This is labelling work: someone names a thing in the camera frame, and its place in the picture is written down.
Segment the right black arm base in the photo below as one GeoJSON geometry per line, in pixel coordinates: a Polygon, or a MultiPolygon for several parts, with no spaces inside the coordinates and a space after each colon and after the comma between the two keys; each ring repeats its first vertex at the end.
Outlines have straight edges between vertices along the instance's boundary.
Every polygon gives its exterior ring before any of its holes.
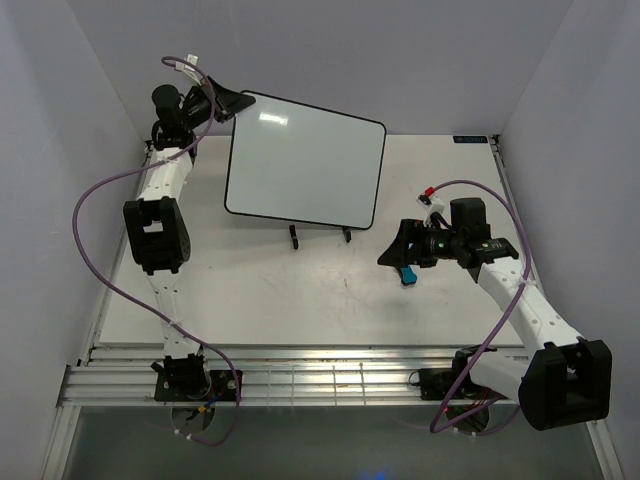
{"type": "MultiPolygon", "coordinates": [[[[422,400],[442,400],[477,349],[478,346],[458,350],[450,367],[426,367],[415,370],[409,375],[408,384],[419,389],[422,400]]],[[[474,384],[470,376],[463,380],[453,395],[453,399],[474,401],[500,397],[501,395],[493,390],[474,384]]]]}

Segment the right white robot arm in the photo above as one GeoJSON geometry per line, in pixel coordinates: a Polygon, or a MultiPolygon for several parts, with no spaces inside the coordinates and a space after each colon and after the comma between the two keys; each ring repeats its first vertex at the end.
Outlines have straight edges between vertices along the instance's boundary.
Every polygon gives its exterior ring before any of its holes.
{"type": "Polygon", "coordinates": [[[431,268],[440,260],[467,271],[506,315],[528,360],[520,362],[480,346],[460,350],[451,367],[447,398],[474,397],[484,388],[515,401],[536,430],[564,427],[608,416],[612,353],[601,340],[588,340],[525,278],[525,265],[513,245],[494,238],[479,198],[450,203],[450,223],[440,221],[443,206],[422,195],[425,221],[404,219],[381,254],[381,266],[431,268]]]}

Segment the white whiteboard black frame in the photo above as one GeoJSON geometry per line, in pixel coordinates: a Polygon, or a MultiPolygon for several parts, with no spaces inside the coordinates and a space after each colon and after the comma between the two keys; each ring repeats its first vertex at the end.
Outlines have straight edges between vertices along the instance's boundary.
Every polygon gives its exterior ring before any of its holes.
{"type": "Polygon", "coordinates": [[[387,130],[351,114],[251,92],[234,117],[224,195],[234,215],[368,230],[387,130]]]}

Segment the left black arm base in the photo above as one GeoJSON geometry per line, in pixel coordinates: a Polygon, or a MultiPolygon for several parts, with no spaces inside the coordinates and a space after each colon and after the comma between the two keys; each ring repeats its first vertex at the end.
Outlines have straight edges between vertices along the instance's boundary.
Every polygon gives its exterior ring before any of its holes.
{"type": "Polygon", "coordinates": [[[166,356],[161,362],[153,362],[151,369],[157,375],[154,400],[159,402],[234,402],[242,387],[241,370],[236,376],[229,369],[212,370],[203,355],[178,359],[166,356]]]}

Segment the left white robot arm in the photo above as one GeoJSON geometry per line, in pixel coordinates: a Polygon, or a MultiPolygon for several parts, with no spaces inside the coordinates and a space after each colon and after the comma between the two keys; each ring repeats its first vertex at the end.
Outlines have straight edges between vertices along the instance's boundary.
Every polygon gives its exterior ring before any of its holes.
{"type": "Polygon", "coordinates": [[[256,99],[208,80],[185,95],[173,85],[160,85],[151,100],[157,115],[151,129],[151,162],[158,166],[147,174],[138,197],[124,204],[123,214],[133,260],[147,276],[154,309],[167,318],[162,322],[164,354],[181,359],[201,350],[178,331],[187,316],[179,272],[191,255],[178,200],[195,163],[196,130],[211,120],[232,119],[256,99]]]}

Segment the blue whiteboard eraser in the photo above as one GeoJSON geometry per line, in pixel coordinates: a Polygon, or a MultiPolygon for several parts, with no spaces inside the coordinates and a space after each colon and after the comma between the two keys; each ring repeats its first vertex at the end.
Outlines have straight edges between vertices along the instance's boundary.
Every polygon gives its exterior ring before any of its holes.
{"type": "Polygon", "coordinates": [[[402,286],[409,287],[417,283],[418,277],[410,266],[398,267],[396,271],[399,275],[402,286]]]}

